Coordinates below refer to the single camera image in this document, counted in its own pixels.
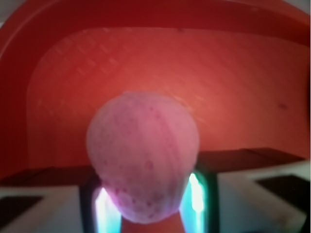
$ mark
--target glowing light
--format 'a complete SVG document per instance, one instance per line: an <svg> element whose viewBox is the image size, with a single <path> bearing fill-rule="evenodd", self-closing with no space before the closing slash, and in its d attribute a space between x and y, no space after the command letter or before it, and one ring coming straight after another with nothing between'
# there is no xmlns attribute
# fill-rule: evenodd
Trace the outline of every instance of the glowing light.
<svg viewBox="0 0 311 233"><path fill-rule="evenodd" d="M199 184L198 179L192 173L189 177L189 182L191 185L191 204L193 210L196 212L202 212L204 210L204 201L203 201L203 188Z"/></svg>
<svg viewBox="0 0 311 233"><path fill-rule="evenodd" d="M98 233L120 233L121 213L113 204L104 188L95 200Z"/></svg>
<svg viewBox="0 0 311 233"><path fill-rule="evenodd" d="M186 233L203 233L208 229L206 224L206 211L204 211L206 193L203 185L192 173L182 198L179 213Z"/></svg>

